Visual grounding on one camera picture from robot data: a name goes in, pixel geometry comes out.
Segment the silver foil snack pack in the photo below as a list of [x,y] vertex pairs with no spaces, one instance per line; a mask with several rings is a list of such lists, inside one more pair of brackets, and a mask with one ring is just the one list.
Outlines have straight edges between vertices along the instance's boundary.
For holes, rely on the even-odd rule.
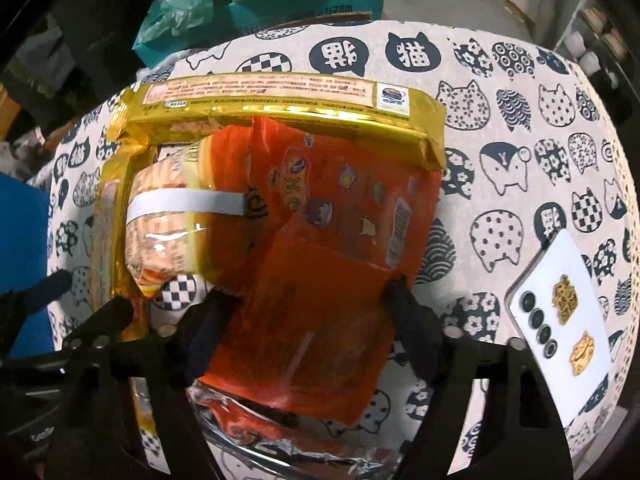
[[186,395],[231,479],[389,479],[402,459],[383,443],[390,397],[381,390],[352,426],[227,396],[202,382]]

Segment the orange cracker pack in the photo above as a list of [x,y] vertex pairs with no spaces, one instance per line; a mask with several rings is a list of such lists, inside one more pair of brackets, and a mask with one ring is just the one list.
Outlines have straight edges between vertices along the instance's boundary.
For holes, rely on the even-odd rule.
[[245,146],[209,140],[179,148],[132,181],[125,263],[146,298],[179,274],[222,283],[242,261],[247,235]]

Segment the red snack bag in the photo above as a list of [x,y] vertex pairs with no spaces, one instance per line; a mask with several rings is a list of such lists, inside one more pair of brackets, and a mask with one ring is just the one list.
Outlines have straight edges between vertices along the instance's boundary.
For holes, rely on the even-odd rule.
[[203,382],[351,425],[394,339],[382,290],[416,278],[442,174],[268,117],[213,142],[232,149],[217,166],[247,211],[212,223],[216,284],[241,305]]

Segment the gold biscuit pack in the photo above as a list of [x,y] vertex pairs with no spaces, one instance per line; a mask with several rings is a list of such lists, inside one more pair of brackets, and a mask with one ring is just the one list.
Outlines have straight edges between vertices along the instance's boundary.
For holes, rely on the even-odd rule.
[[446,110],[428,94],[365,79],[311,74],[245,73],[186,77],[127,90],[105,135],[116,144],[101,172],[91,256],[91,300],[115,296],[134,305],[134,327],[149,322],[150,304],[125,263],[126,215],[132,181],[179,148],[230,127],[268,117],[313,136],[332,136],[363,151],[428,171],[445,169]]

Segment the blue cardboard box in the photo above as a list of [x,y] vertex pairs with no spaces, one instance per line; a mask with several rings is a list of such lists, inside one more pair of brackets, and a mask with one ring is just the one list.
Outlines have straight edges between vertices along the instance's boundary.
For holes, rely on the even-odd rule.
[[[1,292],[29,288],[47,274],[49,199],[46,192],[1,175]],[[47,307],[30,314],[10,358],[49,353],[53,341]]]

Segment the white smartphone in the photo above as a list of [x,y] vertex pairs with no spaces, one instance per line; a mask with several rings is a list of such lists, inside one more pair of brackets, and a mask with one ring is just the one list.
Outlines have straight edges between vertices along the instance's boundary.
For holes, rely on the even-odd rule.
[[608,376],[612,364],[591,275],[570,232],[557,232],[538,252],[508,289],[506,307],[566,427]]

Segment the shoe rack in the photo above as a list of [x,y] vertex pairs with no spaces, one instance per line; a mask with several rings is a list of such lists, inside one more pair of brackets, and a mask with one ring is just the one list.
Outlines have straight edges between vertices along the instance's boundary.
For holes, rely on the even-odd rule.
[[572,7],[553,50],[576,63],[592,77],[605,73],[616,88],[625,79],[634,79],[636,62],[622,33],[596,0],[577,0]]

